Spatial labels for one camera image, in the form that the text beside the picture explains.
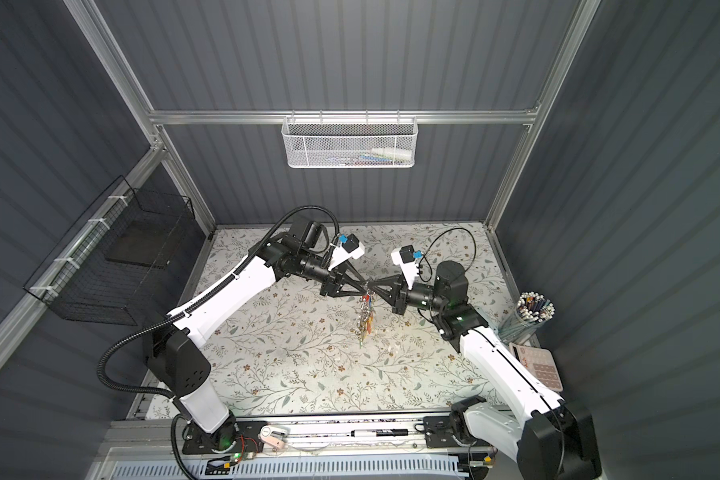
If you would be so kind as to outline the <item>large keyring with coloured keys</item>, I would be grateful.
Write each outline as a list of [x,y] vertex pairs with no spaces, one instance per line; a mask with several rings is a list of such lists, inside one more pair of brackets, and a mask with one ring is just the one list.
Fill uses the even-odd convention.
[[363,345],[367,337],[372,333],[374,321],[374,294],[366,292],[359,300],[357,334],[359,344]]

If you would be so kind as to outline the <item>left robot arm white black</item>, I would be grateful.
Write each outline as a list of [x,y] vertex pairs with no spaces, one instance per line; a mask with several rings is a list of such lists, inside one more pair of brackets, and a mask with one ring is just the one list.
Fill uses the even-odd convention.
[[318,282],[329,297],[347,296],[343,288],[348,285],[355,294],[362,293],[351,262],[365,254],[364,244],[357,235],[338,231],[320,250],[315,240],[322,230],[318,222],[295,214],[288,230],[266,233],[228,273],[171,310],[167,323],[146,335],[148,370],[201,432],[217,434],[234,423],[215,388],[206,344],[249,301],[291,276]]

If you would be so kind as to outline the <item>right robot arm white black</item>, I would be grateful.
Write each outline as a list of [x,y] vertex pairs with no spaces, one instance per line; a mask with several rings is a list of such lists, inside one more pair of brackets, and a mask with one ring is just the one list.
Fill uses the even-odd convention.
[[602,463],[594,421],[582,405],[565,401],[534,377],[469,303],[465,268],[441,263],[431,285],[416,281],[418,268],[371,280],[369,290],[394,313],[426,310],[441,337],[486,377],[509,407],[499,411],[471,397],[454,404],[451,422],[459,442],[484,441],[518,465],[525,479],[598,479]]

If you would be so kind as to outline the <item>clear cup of pens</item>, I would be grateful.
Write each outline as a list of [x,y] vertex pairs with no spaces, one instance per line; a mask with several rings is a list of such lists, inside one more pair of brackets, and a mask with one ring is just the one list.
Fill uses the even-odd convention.
[[551,320],[555,312],[554,303],[543,294],[523,292],[500,322],[498,336],[504,343],[522,342]]

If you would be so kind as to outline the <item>white bottle in basket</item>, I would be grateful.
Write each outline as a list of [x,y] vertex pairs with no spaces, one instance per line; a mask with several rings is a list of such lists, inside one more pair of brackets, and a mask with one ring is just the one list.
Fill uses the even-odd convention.
[[412,162],[414,159],[414,152],[412,150],[402,148],[372,148],[371,153],[377,157],[388,159],[396,164]]

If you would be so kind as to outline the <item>black marker pen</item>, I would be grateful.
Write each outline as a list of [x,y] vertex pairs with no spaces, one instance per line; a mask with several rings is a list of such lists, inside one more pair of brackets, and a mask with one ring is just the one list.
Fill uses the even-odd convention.
[[356,429],[350,432],[354,438],[406,437],[407,429]]

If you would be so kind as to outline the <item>pink calculator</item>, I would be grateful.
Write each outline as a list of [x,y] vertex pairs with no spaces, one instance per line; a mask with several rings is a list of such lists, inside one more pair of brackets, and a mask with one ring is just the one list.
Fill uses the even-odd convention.
[[509,350],[546,387],[558,393],[564,390],[553,355],[549,350],[514,343],[509,344]]

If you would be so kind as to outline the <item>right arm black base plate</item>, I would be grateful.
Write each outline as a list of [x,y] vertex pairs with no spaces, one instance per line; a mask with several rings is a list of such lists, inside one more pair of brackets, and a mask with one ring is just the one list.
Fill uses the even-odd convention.
[[426,446],[434,448],[492,447],[492,444],[469,434],[466,427],[450,415],[425,416],[422,420]]

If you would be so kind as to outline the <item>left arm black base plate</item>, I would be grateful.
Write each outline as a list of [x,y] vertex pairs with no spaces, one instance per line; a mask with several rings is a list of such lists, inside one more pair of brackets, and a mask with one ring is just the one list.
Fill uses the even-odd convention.
[[217,432],[207,433],[194,423],[181,433],[181,453],[185,455],[260,453],[263,442],[258,435],[268,423],[240,421],[225,423]]

